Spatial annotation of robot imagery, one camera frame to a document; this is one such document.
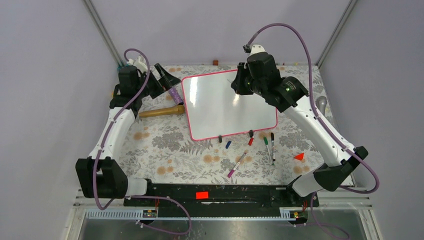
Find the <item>blue marker cap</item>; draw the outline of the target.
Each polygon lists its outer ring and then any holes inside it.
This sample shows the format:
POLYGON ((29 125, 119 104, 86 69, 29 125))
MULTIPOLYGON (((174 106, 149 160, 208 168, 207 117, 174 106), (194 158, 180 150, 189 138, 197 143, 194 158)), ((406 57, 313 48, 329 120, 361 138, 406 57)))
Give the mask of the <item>blue marker cap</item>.
POLYGON ((226 149, 228 149, 228 148, 230 147, 231 143, 232 143, 232 141, 231 141, 231 140, 229 140, 229 141, 226 143, 225 148, 226 148, 226 149))

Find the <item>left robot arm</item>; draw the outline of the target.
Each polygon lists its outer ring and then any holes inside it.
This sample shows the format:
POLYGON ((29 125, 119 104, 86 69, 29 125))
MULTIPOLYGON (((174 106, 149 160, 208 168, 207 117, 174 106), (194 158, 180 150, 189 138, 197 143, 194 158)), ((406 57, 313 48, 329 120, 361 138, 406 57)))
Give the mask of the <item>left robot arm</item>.
POLYGON ((173 91, 181 80, 155 64, 160 78, 141 63, 127 65, 118 71, 118 84, 109 103, 107 123, 94 149, 88 157, 80 158, 75 170, 84 197, 99 199, 123 199, 136 195, 144 206, 152 204, 155 192, 143 178, 127 177, 117 160, 121 155, 124 140, 136 120, 142 100, 152 99, 173 91))

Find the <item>pink framed whiteboard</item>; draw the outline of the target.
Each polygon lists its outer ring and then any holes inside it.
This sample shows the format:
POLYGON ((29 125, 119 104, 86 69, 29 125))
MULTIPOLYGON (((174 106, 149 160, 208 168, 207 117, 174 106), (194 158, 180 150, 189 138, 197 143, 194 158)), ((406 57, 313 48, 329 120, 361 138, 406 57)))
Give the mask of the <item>pink framed whiteboard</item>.
POLYGON ((272 129, 278 111, 256 95, 238 95, 227 79, 235 69, 186 76, 181 81, 190 137, 194 141, 272 129))

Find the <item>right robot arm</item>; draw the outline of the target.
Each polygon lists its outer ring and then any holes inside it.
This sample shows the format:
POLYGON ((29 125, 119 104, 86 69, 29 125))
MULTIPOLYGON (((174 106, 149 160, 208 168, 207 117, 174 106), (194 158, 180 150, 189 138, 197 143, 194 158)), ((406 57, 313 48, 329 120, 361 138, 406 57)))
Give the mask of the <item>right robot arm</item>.
POLYGON ((240 62, 231 88, 238 95, 264 98, 291 119, 323 157, 321 166, 288 185, 286 198, 293 206, 301 205, 313 192, 335 191, 368 156, 365 147, 355 147, 334 129, 297 78, 280 75, 274 57, 267 52, 254 53, 246 62, 240 62))

